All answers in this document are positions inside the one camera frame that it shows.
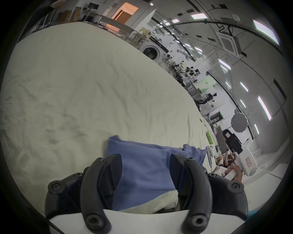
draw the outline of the screw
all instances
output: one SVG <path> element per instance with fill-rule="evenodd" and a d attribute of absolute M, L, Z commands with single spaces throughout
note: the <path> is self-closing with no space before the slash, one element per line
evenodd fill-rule
<path fill-rule="evenodd" d="M 60 188 L 60 184 L 59 183 L 52 184 L 52 189 L 59 189 L 59 188 Z"/>
<path fill-rule="evenodd" d="M 201 229 L 207 225 L 207 218 L 204 215 L 194 215 L 189 219 L 189 226 L 192 229 Z"/>
<path fill-rule="evenodd" d="M 104 227 L 104 218 L 97 214 L 90 214 L 86 217 L 86 224 L 92 229 L 101 229 Z"/>
<path fill-rule="evenodd" d="M 240 188 L 240 185 L 238 183 L 233 183 L 232 184 L 232 188 L 233 189 L 239 189 Z"/>
<path fill-rule="evenodd" d="M 209 173 L 207 176 L 208 176 L 209 178 L 215 178 L 215 177 L 216 177 L 216 174 L 215 174 L 215 173 Z"/>
<path fill-rule="evenodd" d="M 78 172 L 78 173 L 75 173 L 74 175 L 75 175 L 76 177 L 80 178 L 80 177 L 83 176 L 83 173 Z"/>

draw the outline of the bed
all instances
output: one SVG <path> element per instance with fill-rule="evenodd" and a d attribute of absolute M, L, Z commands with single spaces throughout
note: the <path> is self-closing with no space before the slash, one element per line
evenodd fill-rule
<path fill-rule="evenodd" d="M 110 136 L 204 149 L 209 131 L 217 142 L 171 75 L 122 39 L 83 22 L 52 26 L 20 41 L 0 104 L 9 170 L 42 214 L 48 183 L 82 172 L 103 156 Z M 126 212 L 153 213 L 176 198 L 171 191 Z"/>

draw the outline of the white device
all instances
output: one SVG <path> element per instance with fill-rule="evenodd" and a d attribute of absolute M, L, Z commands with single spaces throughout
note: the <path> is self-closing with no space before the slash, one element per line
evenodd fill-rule
<path fill-rule="evenodd" d="M 244 171 L 245 175 L 252 176 L 255 174 L 257 169 L 256 160 L 249 148 L 243 147 L 242 149 L 243 151 L 238 155 L 234 163 L 239 166 L 241 170 Z M 232 180 L 235 176 L 236 171 L 232 170 L 225 176 L 225 178 L 228 180 Z"/>

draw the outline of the blue cloth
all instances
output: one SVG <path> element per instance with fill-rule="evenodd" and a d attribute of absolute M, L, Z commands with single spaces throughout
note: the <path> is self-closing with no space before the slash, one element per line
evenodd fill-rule
<path fill-rule="evenodd" d="M 122 175 L 114 191 L 112 205 L 113 210 L 119 211 L 175 190 L 169 171 L 171 154 L 193 157 L 202 165 L 206 149 L 188 144 L 183 145 L 183 149 L 142 144 L 113 136 L 109 138 L 107 148 L 107 156 L 111 154 L 121 154 L 122 157 Z"/>

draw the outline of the ceiling duct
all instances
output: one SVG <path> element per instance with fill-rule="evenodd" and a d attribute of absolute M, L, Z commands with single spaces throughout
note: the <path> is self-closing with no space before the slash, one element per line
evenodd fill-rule
<path fill-rule="evenodd" d="M 242 53 L 242 51 L 238 42 L 238 38 L 231 36 L 228 32 L 217 32 L 217 36 L 223 49 L 229 54 L 239 58 L 239 55 Z"/>

